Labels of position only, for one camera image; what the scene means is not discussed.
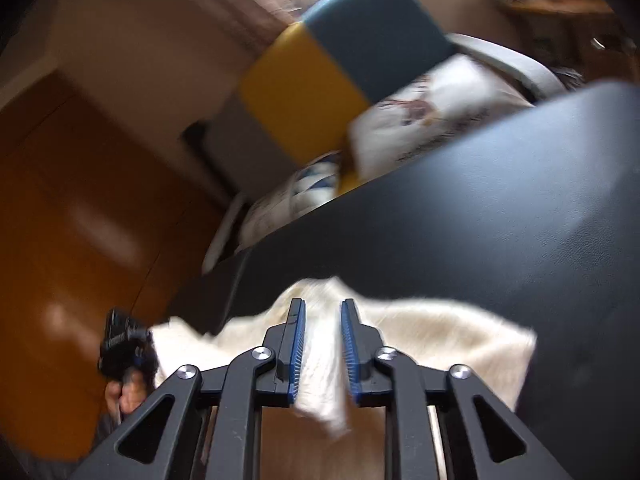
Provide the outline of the person's left hand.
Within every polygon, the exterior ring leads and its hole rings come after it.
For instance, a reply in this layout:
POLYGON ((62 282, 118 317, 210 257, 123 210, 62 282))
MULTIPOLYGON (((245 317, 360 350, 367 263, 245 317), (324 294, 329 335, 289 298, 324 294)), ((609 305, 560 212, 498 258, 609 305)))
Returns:
POLYGON ((104 396, 107 411, 112 417, 129 415, 148 397, 149 390, 143 374, 133 370, 126 382, 108 382, 104 396))

